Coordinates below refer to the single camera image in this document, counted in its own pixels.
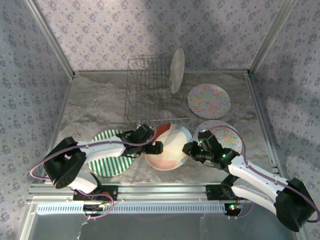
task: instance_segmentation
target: gray marble table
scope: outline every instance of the gray marble table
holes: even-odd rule
[[[266,142],[257,118],[245,73],[185,73],[186,92],[198,84],[215,84],[230,96],[230,111],[219,120],[235,127],[242,135],[247,158],[254,164],[271,171]],[[107,129],[131,130],[134,125],[124,123],[127,74],[76,74],[67,99],[57,142],[72,136],[76,141],[90,141]],[[190,111],[187,100],[179,109],[190,115],[181,122],[191,134],[206,119]],[[83,169],[90,171],[86,165]],[[207,167],[191,158],[171,171],[152,168],[144,156],[137,158],[128,170],[115,177],[100,177],[102,183],[208,183],[221,182],[227,174]]]

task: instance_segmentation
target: green striped plate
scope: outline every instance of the green striped plate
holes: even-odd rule
[[[92,141],[111,138],[117,134],[123,133],[121,130],[107,130],[96,135]],[[135,159],[126,156],[106,157],[89,162],[91,171],[99,176],[114,177],[127,170]]]

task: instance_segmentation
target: floral wallpaper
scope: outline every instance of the floral wallpaper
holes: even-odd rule
[[[298,1],[253,76],[274,131],[281,164],[320,206],[320,2]],[[320,240],[320,224],[306,224]]]
[[[0,1],[0,240],[15,239],[68,76],[23,0]]]
[[[186,70],[248,69],[282,0],[37,0],[73,70],[126,70],[132,55]]]

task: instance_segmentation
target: pink plate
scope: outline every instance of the pink plate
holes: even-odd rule
[[[159,155],[144,155],[151,167],[169,171],[180,167],[189,158],[182,149],[186,143],[192,142],[192,135],[184,126],[178,124],[160,126],[157,128],[155,139],[163,143],[163,152]]]

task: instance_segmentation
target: plate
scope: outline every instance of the plate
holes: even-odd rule
[[[188,93],[188,105],[192,112],[204,119],[219,119],[231,107],[228,93],[213,84],[200,84]]]
[[[185,53],[182,48],[178,48],[172,58],[170,66],[170,89],[173,94],[178,92],[185,72]]]
[[[107,130],[97,134],[92,141],[98,141],[111,138],[117,134],[123,133],[121,130]],[[134,162],[133,157],[119,156],[106,157],[89,162],[91,171],[102,177],[114,177],[127,170]]]
[[[215,135],[218,142],[222,145],[223,148],[228,148],[235,150],[239,154],[241,154],[242,151],[242,141],[240,137],[231,129],[226,127],[217,127],[217,126],[228,126],[234,130],[236,130],[233,126],[230,124],[220,121],[220,120],[209,120],[201,123],[194,131],[193,134],[193,140],[198,140],[198,133],[202,131],[210,130],[212,134]]]
[[[163,143],[163,152],[159,155],[145,154],[147,163],[154,169],[169,171],[180,167],[189,158],[182,152],[186,143],[192,142],[192,135],[182,125],[166,124],[158,127],[156,141]]]

